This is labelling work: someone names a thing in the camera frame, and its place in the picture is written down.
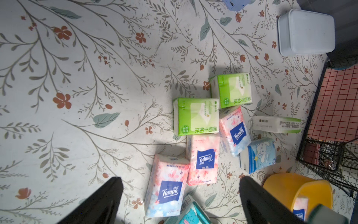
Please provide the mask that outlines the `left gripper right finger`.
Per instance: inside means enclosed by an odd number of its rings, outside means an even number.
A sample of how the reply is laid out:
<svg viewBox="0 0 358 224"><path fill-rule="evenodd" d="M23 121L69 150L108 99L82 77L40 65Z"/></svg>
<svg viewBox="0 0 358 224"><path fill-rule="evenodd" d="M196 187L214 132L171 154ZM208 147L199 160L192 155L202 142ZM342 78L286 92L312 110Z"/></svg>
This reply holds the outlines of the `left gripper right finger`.
<svg viewBox="0 0 358 224"><path fill-rule="evenodd" d="M240 180L241 204L248 224L303 224L249 176Z"/></svg>

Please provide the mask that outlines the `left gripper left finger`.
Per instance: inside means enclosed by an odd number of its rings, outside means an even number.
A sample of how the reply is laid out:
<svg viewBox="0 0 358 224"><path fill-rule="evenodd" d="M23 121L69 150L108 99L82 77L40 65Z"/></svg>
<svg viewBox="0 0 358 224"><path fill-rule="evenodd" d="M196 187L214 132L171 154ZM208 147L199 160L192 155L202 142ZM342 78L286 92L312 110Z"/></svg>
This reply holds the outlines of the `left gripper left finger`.
<svg viewBox="0 0 358 224"><path fill-rule="evenodd" d="M120 177L112 177L97 191L74 209L60 224L113 224L115 223L123 183Z"/></svg>

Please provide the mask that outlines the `light blue cartoon tissue pack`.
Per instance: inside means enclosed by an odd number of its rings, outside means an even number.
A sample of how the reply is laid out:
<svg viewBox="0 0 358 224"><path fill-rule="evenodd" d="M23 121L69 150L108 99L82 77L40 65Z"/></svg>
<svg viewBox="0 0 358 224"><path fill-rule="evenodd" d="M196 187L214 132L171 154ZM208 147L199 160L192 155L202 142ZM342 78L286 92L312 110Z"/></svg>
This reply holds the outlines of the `light blue cartoon tissue pack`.
<svg viewBox="0 0 358 224"><path fill-rule="evenodd" d="M251 174L276 164L275 141L265 137L251 142L239 154L241 169Z"/></svg>

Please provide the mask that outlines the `green white tissue pack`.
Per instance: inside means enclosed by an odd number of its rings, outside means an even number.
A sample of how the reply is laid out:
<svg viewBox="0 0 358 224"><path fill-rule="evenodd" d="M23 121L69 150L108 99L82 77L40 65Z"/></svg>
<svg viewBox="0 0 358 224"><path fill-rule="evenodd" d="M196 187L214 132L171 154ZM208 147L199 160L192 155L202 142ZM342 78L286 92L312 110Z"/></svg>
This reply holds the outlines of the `green white tissue pack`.
<svg viewBox="0 0 358 224"><path fill-rule="evenodd" d="M254 116L252 129L270 133L299 133L301 120L290 117Z"/></svg>

